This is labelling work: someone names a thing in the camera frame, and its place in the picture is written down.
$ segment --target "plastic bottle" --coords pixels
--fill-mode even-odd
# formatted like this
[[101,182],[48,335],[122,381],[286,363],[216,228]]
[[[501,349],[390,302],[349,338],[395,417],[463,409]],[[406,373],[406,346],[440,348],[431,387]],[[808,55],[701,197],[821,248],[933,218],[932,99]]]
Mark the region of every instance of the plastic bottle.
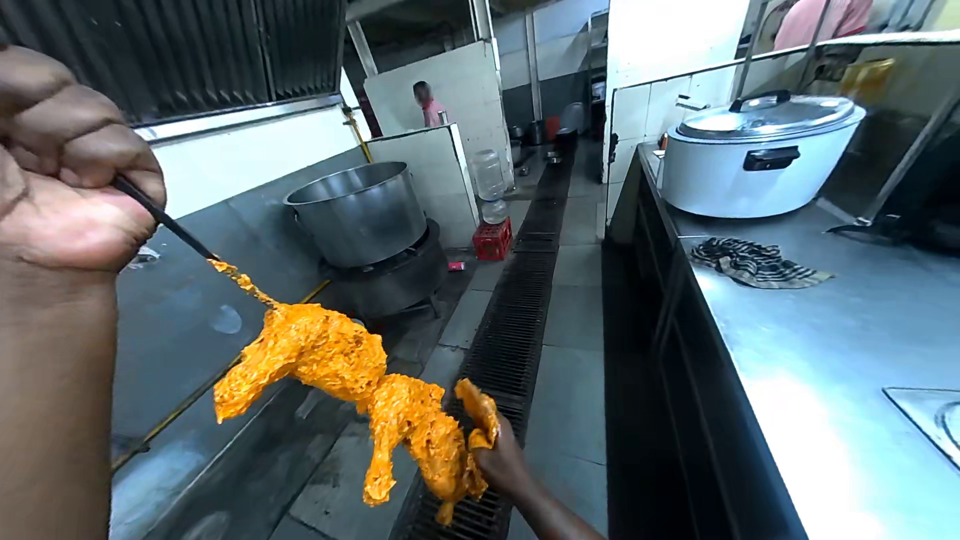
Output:
[[507,184],[500,168],[500,156],[494,150],[481,150],[470,160],[473,164],[473,183],[477,196],[483,199],[480,207],[483,220],[495,225],[507,219],[507,204],[502,201]]

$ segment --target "pot lid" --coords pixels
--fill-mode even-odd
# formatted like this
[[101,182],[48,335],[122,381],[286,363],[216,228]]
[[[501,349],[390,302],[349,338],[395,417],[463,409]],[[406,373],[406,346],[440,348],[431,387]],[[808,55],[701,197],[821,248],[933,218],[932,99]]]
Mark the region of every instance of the pot lid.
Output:
[[831,96],[793,96],[776,90],[705,110],[677,127],[695,138],[743,139],[792,135],[837,124],[853,114],[853,101]]

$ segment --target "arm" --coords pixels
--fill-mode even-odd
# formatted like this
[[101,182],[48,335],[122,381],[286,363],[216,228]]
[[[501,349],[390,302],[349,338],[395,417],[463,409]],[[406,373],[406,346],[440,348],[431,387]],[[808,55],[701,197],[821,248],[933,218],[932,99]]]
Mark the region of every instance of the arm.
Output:
[[107,538],[115,279],[159,166],[104,96],[0,46],[0,537]]
[[499,420],[493,450],[473,451],[487,482],[514,503],[540,540],[603,540],[530,475],[510,422],[503,416]]

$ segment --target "sink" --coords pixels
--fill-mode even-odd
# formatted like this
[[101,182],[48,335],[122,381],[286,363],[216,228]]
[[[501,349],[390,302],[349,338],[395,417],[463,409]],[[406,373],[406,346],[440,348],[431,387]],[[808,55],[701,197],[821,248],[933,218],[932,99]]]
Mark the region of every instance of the sink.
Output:
[[960,467],[960,390],[884,388],[883,393]]

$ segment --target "rice cooker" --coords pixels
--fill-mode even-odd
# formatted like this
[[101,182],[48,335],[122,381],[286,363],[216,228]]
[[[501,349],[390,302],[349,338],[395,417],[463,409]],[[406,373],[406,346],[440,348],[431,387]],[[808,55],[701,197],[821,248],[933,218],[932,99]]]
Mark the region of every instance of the rice cooker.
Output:
[[787,90],[737,99],[672,127],[660,194],[714,217],[763,217],[816,196],[866,112],[842,97]]

